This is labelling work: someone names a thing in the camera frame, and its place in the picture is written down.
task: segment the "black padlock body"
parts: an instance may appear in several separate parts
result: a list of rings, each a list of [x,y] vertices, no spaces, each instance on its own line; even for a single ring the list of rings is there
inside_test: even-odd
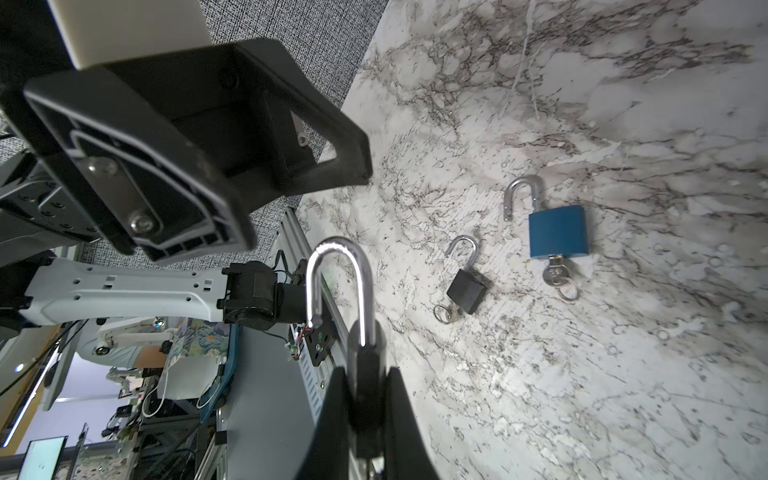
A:
[[[472,315],[485,296],[487,289],[471,273],[460,269],[448,287],[448,297],[459,308]]]

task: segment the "silver shackle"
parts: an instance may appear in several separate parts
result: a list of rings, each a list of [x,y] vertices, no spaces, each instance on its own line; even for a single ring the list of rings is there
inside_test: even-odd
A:
[[[319,243],[306,265],[306,325],[314,329],[323,322],[323,292],[320,264],[325,255],[341,253],[349,258],[357,277],[357,309],[360,346],[376,345],[376,320],[373,318],[373,280],[368,257],[357,243],[344,237],[330,237]]]
[[[508,222],[512,220],[512,197],[515,195],[515,190],[522,185],[528,185],[531,188],[533,211],[540,212],[543,210],[541,192],[544,190],[544,182],[541,181],[541,177],[538,175],[525,175],[524,177],[515,178],[504,190],[504,220]]]
[[[453,249],[458,244],[458,242],[462,240],[466,240],[472,244],[472,255],[469,256],[469,260],[467,260],[467,265],[464,267],[465,270],[469,270],[469,267],[475,264],[475,260],[478,259],[478,253],[480,253],[480,249],[478,247],[478,241],[476,238],[472,237],[471,235],[459,235],[458,237],[453,239],[451,241],[451,244],[448,245],[448,249],[445,251],[445,256],[449,257]]]

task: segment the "computer screen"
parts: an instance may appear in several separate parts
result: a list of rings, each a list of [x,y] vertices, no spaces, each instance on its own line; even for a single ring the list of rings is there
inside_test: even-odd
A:
[[[29,442],[18,480],[51,480],[64,445],[67,445],[67,437]]]

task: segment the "blue padlock body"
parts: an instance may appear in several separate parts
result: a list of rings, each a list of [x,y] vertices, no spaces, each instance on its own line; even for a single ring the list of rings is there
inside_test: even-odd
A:
[[[530,214],[528,228],[531,258],[589,255],[587,221],[581,205],[569,205]]]

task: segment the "gray fabric surface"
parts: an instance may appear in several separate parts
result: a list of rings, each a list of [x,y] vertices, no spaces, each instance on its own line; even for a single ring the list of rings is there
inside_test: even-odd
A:
[[[214,43],[255,37],[280,40],[315,88],[341,107],[386,0],[201,0],[200,4]],[[317,157],[324,140],[313,131],[307,134]],[[23,147],[16,139],[0,141],[0,162]],[[167,268],[202,269],[266,259],[285,208],[296,207],[299,199],[279,198],[252,212],[251,223],[259,237],[256,249],[199,257]],[[86,245],[82,260],[97,265],[157,268],[140,250],[126,257],[104,241]]]

